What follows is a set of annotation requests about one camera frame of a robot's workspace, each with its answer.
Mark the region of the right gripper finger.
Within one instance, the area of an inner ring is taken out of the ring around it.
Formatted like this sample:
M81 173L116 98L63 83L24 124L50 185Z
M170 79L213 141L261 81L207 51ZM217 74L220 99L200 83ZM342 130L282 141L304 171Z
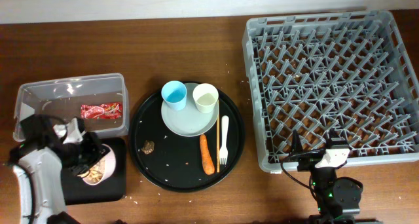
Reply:
M292 143L291 143L291 152L290 155L298 155L303 152L301 139L297 130L293 131Z
M332 142L338 142L342 141L342 138L335 132L335 130L332 128L328 132L328 140Z

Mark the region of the pink bowl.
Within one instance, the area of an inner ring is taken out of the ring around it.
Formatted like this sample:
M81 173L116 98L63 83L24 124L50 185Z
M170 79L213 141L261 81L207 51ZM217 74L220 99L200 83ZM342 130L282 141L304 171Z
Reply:
M102 157L98 163L93 165L91 169L82 175L82 180L88 185L98 185L99 183L110 178L116 168L116 156L110 146L103 144L106 148L106 155Z

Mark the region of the red snack wrapper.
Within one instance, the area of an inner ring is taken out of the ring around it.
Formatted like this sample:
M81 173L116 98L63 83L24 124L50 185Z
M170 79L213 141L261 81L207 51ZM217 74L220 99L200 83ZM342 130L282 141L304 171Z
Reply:
M82 119L118 119L123 116L123 104L120 102L100 105L81 105Z

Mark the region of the brown food chunk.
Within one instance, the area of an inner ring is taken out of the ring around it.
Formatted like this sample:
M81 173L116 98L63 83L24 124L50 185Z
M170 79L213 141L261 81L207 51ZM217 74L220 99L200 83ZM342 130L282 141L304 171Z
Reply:
M146 140L145 143L143 144L143 147L141 148L141 151L144 154L148 155L154 151L154 148L155 148L155 143L153 141Z

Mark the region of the orange carrot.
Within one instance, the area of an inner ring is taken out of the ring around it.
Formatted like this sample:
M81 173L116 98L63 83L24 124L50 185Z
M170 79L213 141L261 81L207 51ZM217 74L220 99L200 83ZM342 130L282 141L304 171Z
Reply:
M215 166L210 155L210 151L208 148L208 141L205 134L200 135L200 152L201 152L202 167L203 167L204 173L206 175L214 174Z

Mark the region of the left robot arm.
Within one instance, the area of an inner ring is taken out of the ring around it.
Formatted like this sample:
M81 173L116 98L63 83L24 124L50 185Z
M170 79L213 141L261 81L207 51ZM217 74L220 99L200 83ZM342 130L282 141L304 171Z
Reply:
M18 179L21 223L75 223L67 213L62 170L74 176L88 174L109 148L82 119L69 122L44 114L20 123L25 140L10 150L6 165Z

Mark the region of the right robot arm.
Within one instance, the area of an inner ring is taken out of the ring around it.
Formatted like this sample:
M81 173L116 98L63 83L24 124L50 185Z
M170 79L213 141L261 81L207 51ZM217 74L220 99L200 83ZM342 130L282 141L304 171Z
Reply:
M299 133L294 130L289 158L298 162L299 172L310 172L308 188L318 205L318 215L307 223L355 223L360 212L363 184L350 177L338 177L337 170L346 165L350 146L331 129L325 147L303 151Z

